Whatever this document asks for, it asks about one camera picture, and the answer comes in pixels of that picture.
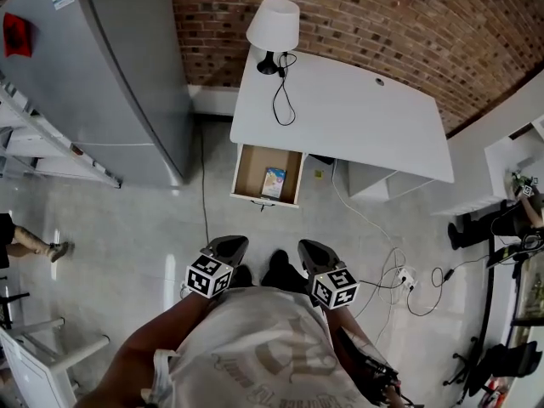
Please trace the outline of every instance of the red object on refrigerator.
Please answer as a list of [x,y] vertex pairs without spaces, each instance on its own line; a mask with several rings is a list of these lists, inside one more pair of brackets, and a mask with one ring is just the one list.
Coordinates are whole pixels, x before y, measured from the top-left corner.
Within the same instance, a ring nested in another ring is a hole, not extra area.
[[3,16],[3,49],[6,57],[11,54],[31,57],[31,41],[28,22],[13,14]]

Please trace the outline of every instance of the gray floor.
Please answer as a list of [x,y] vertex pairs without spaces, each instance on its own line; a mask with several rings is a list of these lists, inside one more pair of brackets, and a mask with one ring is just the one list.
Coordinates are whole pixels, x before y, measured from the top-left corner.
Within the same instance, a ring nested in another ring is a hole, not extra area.
[[[331,185],[332,168],[309,158],[303,171],[300,208],[273,207],[260,212],[248,201],[229,197],[236,157],[229,130],[227,124],[206,125],[210,236],[249,237],[246,263],[255,281],[279,247],[299,265],[297,243],[309,238],[334,248],[361,279],[378,282],[390,250],[388,240],[340,202]],[[53,241],[56,236],[76,243],[73,255],[56,265],[40,257],[13,259],[12,267],[3,272],[8,272],[10,293],[31,293],[20,302],[25,323],[66,318],[61,332],[65,349],[98,334],[110,337],[107,348],[73,368],[74,378],[84,388],[96,385],[129,334],[179,300],[186,265],[206,241],[198,165],[196,156],[193,177],[179,191],[130,186],[114,190],[56,178],[0,180],[0,211],[12,211],[17,224],[44,240]],[[315,178],[315,169],[324,171],[323,179]],[[336,181],[344,196],[345,177],[345,165],[340,163]],[[439,289],[430,283],[434,267],[446,271],[463,259],[480,257],[479,249],[472,254],[450,249],[445,234],[449,219],[428,214],[424,189],[386,204],[353,204],[391,235],[405,252],[407,264],[416,269],[418,285],[410,300],[418,313],[428,311],[438,297]],[[388,267],[393,267],[393,259]],[[445,285],[432,314],[411,315],[405,296],[393,307],[378,347],[399,370],[404,392],[415,402],[447,407],[458,395],[459,388],[444,389],[441,383],[454,371],[453,352],[463,352],[468,339],[479,330],[482,287],[482,266],[466,265]],[[361,286],[352,312],[359,313],[372,290],[372,286]],[[390,300],[387,291],[382,291],[382,297]],[[375,295],[358,318],[374,341],[388,319],[388,310]]]

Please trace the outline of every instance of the power strip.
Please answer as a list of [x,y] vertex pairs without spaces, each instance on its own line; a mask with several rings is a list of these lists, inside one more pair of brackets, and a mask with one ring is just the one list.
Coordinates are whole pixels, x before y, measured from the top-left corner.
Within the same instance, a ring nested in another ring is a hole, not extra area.
[[406,287],[406,289],[408,290],[416,286],[416,281],[414,280],[414,277],[411,276],[410,273],[406,269],[399,270],[399,273],[397,274],[397,278],[399,278],[403,286]]

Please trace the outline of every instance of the desk drawer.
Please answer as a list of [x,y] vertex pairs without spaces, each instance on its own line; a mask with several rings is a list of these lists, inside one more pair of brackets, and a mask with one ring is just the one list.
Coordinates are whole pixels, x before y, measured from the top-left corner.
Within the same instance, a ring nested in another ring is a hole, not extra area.
[[[296,151],[238,144],[238,160],[230,196],[268,206],[298,207],[298,189],[307,155]],[[261,197],[267,167],[286,171],[279,201]]]

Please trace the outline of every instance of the white t-shirt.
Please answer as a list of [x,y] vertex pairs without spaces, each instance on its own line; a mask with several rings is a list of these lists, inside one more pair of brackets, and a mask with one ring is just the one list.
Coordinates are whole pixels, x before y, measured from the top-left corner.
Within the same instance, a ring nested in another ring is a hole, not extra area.
[[156,355],[148,402],[172,408],[371,407],[305,295],[233,289],[179,346]]

